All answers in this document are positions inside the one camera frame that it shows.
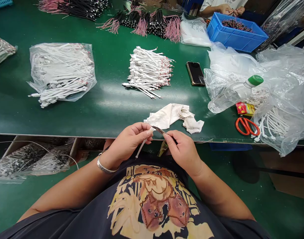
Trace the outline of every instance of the blue plastic crate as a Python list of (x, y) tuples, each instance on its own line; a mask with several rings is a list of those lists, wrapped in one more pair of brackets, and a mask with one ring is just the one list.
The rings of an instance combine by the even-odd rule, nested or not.
[[(223, 20), (233, 19), (251, 28), (253, 32), (245, 32), (222, 25)], [(268, 39), (268, 35), (256, 23), (216, 12), (208, 25), (207, 32), (211, 41), (219, 41), (225, 47), (230, 46), (235, 50), (245, 52), (252, 52)]]
[(251, 144), (209, 143), (212, 151), (247, 151), (253, 149)]
[(13, 0), (0, 0), (0, 8), (8, 6), (8, 5), (12, 5), (12, 4), (13, 4)]

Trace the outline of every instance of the white sleeve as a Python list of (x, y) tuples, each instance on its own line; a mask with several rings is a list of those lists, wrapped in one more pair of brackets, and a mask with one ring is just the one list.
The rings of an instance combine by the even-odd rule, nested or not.
[(201, 9), (199, 10), (200, 12), (204, 11), (205, 8), (208, 6), (211, 6), (214, 0), (204, 0)]
[(240, 6), (245, 6), (245, 4), (247, 3), (248, 0), (243, 0), (240, 1), (240, 3), (238, 4), (237, 8), (239, 8)]

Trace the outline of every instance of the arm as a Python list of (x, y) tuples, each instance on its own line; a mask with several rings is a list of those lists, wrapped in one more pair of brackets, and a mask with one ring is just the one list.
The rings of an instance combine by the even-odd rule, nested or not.
[(177, 130), (163, 136), (174, 160), (190, 175), (203, 202), (215, 214), (239, 220), (255, 220), (236, 193), (200, 159), (190, 137)]
[(211, 17), (214, 12), (220, 12), (221, 14), (230, 15), (233, 9), (230, 8), (228, 4), (221, 4), (219, 6), (207, 6), (202, 12), (199, 12), (201, 17)]
[[(107, 169), (116, 170), (127, 160), (136, 147), (147, 139), (151, 144), (152, 131), (146, 123), (135, 123), (125, 128), (107, 151), (100, 156), (100, 163)], [(97, 166), (98, 157), (61, 180), (42, 195), (19, 219), (19, 221), (51, 209), (80, 208), (86, 206), (103, 189), (113, 174), (104, 173)]]

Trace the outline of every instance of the orange scissors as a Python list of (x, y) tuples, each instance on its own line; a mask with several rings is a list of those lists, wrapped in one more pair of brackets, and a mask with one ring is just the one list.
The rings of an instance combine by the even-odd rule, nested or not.
[[(243, 131), (241, 131), (241, 129), (239, 128), (239, 126), (238, 126), (239, 122), (241, 122), (241, 124), (244, 126), (244, 128), (246, 130), (246, 133), (244, 133)], [(249, 126), (249, 123), (251, 123), (257, 129), (257, 133), (255, 133), (255, 132), (252, 131), (251, 127)], [(258, 126), (254, 122), (250, 121), (249, 119), (244, 118), (243, 115), (241, 115), (236, 120), (235, 126), (236, 126), (236, 129), (238, 130), (238, 132), (240, 132), (243, 135), (252, 134), (252, 135), (258, 136), (261, 133), (261, 131), (259, 130)]]

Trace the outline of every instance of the floor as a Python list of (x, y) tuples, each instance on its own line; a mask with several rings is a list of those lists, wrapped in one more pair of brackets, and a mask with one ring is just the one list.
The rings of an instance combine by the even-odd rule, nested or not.
[[(160, 145), (160, 141), (154, 141), (143, 150), (156, 153)], [(261, 173), (256, 184), (242, 181), (231, 164), (233, 152), (211, 151), (209, 144), (197, 144), (196, 147), (201, 159), (238, 194), (272, 238), (304, 239), (304, 199), (276, 191), (267, 173)], [(0, 157), (6, 148), (7, 144), (0, 144)], [(251, 155), (261, 165), (258, 151), (259, 148), (254, 148)], [(91, 153), (80, 166), (96, 154)], [(76, 166), (73, 166), (56, 175), (29, 177), (20, 185), (0, 184), (0, 232), (16, 223), (44, 192), (75, 170)], [(192, 181), (189, 186), (197, 193)]]

